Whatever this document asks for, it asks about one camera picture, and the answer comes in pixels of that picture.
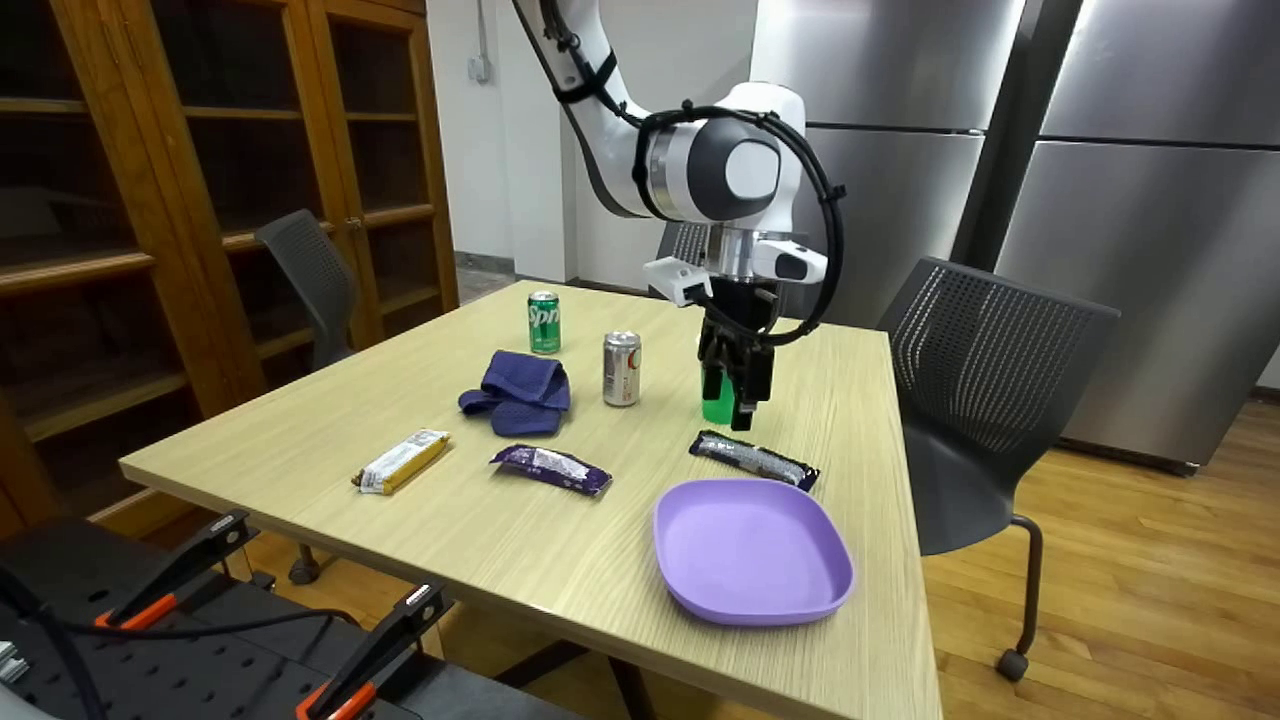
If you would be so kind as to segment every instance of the soda can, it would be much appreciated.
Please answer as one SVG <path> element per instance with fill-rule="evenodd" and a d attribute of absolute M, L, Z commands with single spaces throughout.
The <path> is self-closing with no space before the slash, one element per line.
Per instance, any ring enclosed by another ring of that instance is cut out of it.
<path fill-rule="evenodd" d="M 528 296 L 528 349 L 533 352 L 561 352 L 561 296 L 556 294 Z"/>
<path fill-rule="evenodd" d="M 604 406 L 640 406 L 640 331 L 604 331 Z"/>

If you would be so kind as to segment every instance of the wooden table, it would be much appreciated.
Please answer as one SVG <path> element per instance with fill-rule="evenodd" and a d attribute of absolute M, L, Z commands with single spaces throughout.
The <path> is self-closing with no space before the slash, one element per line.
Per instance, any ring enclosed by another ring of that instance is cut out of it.
<path fill-rule="evenodd" d="M 682 675 L 782 715 L 939 715 L 907 470 L 880 331 L 819 329 L 782 349 L 752 443 L 819 470 L 811 497 L 854 562 L 849 603 L 804 627 L 740 634 L 684 615 L 651 562 L 651 505 L 700 476 L 740 476 L 688 455 L 700 420 L 698 309 L 621 294 L 561 294 L 574 418 L 544 450 L 611 473 L 604 501 L 491 473 L 514 442 L 466 420 L 491 349 L 528 349 L 514 286 L 346 366 L 123 455 L 123 476 L 219 511 L 247 511 L 313 544 L 495 602 L 615 660 Z M 599 401 L 599 339 L 643 339 L 640 406 Z M 357 497 L 352 476 L 387 443 L 441 428 L 454 454 L 395 497 Z"/>

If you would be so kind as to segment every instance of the wooden cabinet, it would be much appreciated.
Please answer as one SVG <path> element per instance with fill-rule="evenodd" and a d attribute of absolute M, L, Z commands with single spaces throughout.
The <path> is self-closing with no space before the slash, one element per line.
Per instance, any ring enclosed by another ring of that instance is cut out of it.
<path fill-rule="evenodd" d="M 122 454 L 302 377 L 254 239 L 294 210 L 352 264 L 357 346 L 455 309 L 421 6 L 3 0 L 3 491 L 105 509 Z"/>

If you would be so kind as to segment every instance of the chair leg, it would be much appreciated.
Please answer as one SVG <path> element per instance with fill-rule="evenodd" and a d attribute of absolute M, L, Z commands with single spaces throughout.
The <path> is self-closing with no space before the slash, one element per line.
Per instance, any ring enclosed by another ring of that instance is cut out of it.
<path fill-rule="evenodd" d="M 502 684 L 514 684 L 514 687 L 524 687 L 524 684 L 556 672 L 561 666 L 568 666 L 568 660 L 578 660 L 578 656 L 583 656 L 583 654 L 588 654 L 588 650 L 579 650 L 579 643 L 556 640 L 556 643 L 524 656 L 519 666 L 495 672 L 495 682 L 502 682 Z"/>
<path fill-rule="evenodd" d="M 313 544 L 295 544 L 295 562 L 290 567 L 294 585 L 315 585 L 319 579 L 319 562 L 313 552 Z"/>
<path fill-rule="evenodd" d="M 627 720 L 651 720 L 651 706 L 650 706 L 640 670 L 611 660 L 611 656 L 610 656 L 610 670 L 611 670 L 615 687 L 626 692 Z"/>
<path fill-rule="evenodd" d="M 1034 515 L 1011 515 L 1015 529 L 1028 534 L 1028 585 L 1026 585 L 1026 634 L 1015 640 L 1015 650 L 1007 650 L 999 660 L 998 660 L 998 672 L 1005 682 L 1026 682 L 1028 672 L 1028 650 L 1035 640 L 1035 622 L 1040 622 L 1040 565 L 1044 565 L 1044 534 Z"/>

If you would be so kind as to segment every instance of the green bottle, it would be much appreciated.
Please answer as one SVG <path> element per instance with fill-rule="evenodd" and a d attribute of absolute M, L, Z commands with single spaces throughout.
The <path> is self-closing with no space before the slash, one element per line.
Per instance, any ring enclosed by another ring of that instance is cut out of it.
<path fill-rule="evenodd" d="M 704 420 L 733 425 L 733 407 L 737 407 L 737 390 L 727 382 L 727 370 L 719 370 L 719 398 L 704 401 Z"/>

